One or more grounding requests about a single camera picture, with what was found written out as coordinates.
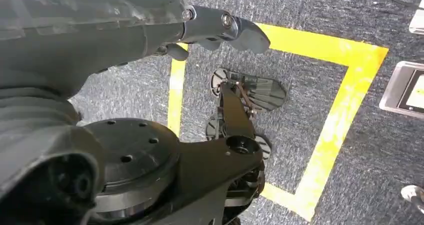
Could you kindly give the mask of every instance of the floor marking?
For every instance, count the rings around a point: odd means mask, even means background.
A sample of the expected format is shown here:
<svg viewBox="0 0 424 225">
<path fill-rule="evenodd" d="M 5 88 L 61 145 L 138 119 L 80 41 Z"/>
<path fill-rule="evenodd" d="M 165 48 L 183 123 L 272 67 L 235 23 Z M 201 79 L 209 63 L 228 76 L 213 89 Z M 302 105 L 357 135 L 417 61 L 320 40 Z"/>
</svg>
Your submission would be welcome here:
<svg viewBox="0 0 424 225">
<path fill-rule="evenodd" d="M 185 50 L 189 49 L 187 44 L 179 43 L 178 45 Z M 186 61 L 177 61 L 173 59 L 169 78 L 168 128 L 172 130 L 177 137 L 180 137 L 185 72 Z"/>
<path fill-rule="evenodd" d="M 310 222 L 356 113 L 389 49 L 363 42 L 258 24 L 271 49 L 348 66 L 295 194 L 271 184 L 262 195 Z"/>
</svg>

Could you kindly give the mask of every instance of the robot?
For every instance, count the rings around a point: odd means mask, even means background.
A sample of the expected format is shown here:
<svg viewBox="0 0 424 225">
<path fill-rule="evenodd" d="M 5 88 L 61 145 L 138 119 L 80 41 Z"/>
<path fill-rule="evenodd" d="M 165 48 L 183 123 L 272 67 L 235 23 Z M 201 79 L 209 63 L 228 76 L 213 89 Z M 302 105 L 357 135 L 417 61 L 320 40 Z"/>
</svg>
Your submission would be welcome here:
<svg viewBox="0 0 424 225">
<path fill-rule="evenodd" d="M 263 53 L 270 41 L 254 23 L 184 0 L 0 0 L 0 8 L 1 224 L 240 224 L 264 189 L 270 152 L 249 118 L 254 104 L 271 110 L 285 96 L 272 81 L 213 77 L 216 132 L 195 143 L 138 118 L 77 126 L 68 99 L 109 67 L 185 60 L 177 43 Z M 250 99 L 253 88 L 277 96 Z"/>
</svg>

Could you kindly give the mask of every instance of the floor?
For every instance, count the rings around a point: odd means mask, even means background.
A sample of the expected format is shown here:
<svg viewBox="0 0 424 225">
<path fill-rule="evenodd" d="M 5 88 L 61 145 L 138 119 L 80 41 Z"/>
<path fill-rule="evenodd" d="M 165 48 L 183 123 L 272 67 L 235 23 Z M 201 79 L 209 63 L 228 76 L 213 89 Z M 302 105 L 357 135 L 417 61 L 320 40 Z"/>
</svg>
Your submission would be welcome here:
<svg viewBox="0 0 424 225">
<path fill-rule="evenodd" d="M 278 196 L 271 195 L 271 199 L 256 200 L 242 215 L 242 224 L 423 224 L 424 215 L 401 198 L 400 189 L 409 184 L 424 186 L 424 121 L 379 109 L 396 64 L 424 59 L 424 37 L 408 30 L 413 10 L 388 0 L 188 1 L 226 9 L 263 24 L 389 49 L 341 141 L 313 216 L 308 218 L 299 210 L 286 208 Z M 189 51 L 180 139 L 205 140 L 205 126 L 216 102 L 208 83 L 216 68 L 276 79 L 287 90 L 288 98 L 280 109 L 261 113 L 255 127 L 274 146 L 266 164 L 269 187 L 294 194 L 347 67 L 277 50 L 260 55 L 239 52 L 228 45 L 215 52 L 191 45 Z M 168 57 L 150 57 L 92 75 L 71 102 L 83 113 L 86 123 L 135 117 L 167 125 L 171 64 Z"/>
</svg>

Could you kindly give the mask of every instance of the screw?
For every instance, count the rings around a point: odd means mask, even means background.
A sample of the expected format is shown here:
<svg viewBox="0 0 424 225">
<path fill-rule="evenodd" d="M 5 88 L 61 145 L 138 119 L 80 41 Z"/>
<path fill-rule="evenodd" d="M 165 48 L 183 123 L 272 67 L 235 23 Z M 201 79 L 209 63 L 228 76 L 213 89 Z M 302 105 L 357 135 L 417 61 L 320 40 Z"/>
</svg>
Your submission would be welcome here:
<svg viewBox="0 0 424 225">
<path fill-rule="evenodd" d="M 191 20 L 193 18 L 193 12 L 190 9 L 186 9 L 182 12 L 182 17 L 186 21 Z"/>
<path fill-rule="evenodd" d="M 229 14 L 224 13 L 224 14 L 222 15 L 222 24 L 223 24 L 223 25 L 224 25 L 224 27 L 226 27 L 226 28 L 231 27 L 231 25 L 233 25 L 233 18 L 232 18 Z"/>
</svg>

